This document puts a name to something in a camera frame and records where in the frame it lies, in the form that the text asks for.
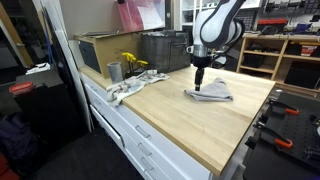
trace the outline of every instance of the butcher block table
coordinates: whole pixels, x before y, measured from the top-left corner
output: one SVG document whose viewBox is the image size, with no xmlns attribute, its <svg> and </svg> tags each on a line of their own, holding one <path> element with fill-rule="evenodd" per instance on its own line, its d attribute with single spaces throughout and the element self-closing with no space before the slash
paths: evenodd
<svg viewBox="0 0 320 180">
<path fill-rule="evenodd" d="M 103 89 L 111 85 L 89 68 L 80 71 Z M 220 77 L 234 100 L 203 102 L 184 92 L 194 89 L 195 71 L 168 73 L 170 79 L 146 85 L 122 104 L 219 177 L 275 82 L 206 68 L 201 87 Z"/>
</svg>

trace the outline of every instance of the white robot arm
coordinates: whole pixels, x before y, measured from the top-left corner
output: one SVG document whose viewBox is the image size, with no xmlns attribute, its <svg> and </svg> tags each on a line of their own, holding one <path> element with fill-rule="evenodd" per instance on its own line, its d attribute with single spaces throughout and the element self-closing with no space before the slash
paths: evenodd
<svg viewBox="0 0 320 180">
<path fill-rule="evenodd" d="M 244 33 L 242 21 L 234 19 L 245 0 L 221 0 L 215 10 L 198 14 L 193 32 L 193 65 L 198 67 L 195 78 L 196 91 L 200 90 L 204 68 L 212 60 L 210 49 L 218 50 L 223 45 L 236 43 Z"/>
</svg>

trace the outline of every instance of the crumpled towel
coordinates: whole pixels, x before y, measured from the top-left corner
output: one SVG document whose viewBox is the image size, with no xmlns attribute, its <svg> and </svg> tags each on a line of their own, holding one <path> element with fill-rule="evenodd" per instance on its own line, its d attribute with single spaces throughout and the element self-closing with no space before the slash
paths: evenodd
<svg viewBox="0 0 320 180">
<path fill-rule="evenodd" d="M 157 74 L 157 70 L 148 70 L 139 76 L 133 76 L 107 88 L 107 103 L 110 106 L 118 106 L 122 99 L 137 93 L 146 84 L 152 84 L 160 80 L 169 79 L 169 76 L 163 73 Z"/>
<path fill-rule="evenodd" d="M 185 92 L 193 96 L 197 101 L 233 101 L 226 83 L 221 78 L 216 78 L 213 83 L 200 88 L 200 91 L 185 90 Z"/>
</svg>

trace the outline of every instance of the gray towel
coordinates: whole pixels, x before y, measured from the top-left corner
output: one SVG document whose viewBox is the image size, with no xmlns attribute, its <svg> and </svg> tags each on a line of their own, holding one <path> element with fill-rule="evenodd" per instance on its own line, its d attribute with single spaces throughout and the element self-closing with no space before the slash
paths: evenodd
<svg viewBox="0 0 320 180">
<path fill-rule="evenodd" d="M 213 83 L 200 88 L 200 91 L 185 90 L 185 92 L 197 101 L 233 101 L 226 83 L 221 78 L 216 78 Z"/>
</svg>

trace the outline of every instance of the metal cup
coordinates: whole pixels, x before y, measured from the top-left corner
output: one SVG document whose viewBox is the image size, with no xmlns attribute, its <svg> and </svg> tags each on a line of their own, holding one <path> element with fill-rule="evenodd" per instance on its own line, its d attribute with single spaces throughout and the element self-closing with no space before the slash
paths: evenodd
<svg viewBox="0 0 320 180">
<path fill-rule="evenodd" d="M 123 81 L 123 72 L 121 62 L 112 62 L 107 64 L 112 84 Z"/>
</svg>

